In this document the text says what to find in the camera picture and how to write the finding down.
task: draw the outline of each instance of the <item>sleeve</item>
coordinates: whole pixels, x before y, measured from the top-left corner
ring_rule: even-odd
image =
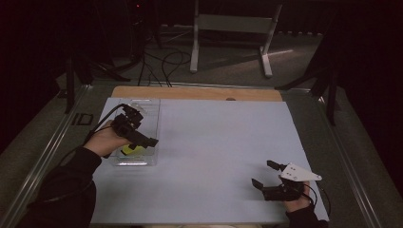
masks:
[[[326,228],[328,222],[325,220],[318,220],[314,211],[314,205],[310,205],[306,208],[299,209],[295,212],[285,215],[290,220],[290,228]]]
[[[92,151],[76,149],[66,165],[47,174],[17,227],[88,227],[96,200],[92,174],[100,164]]]

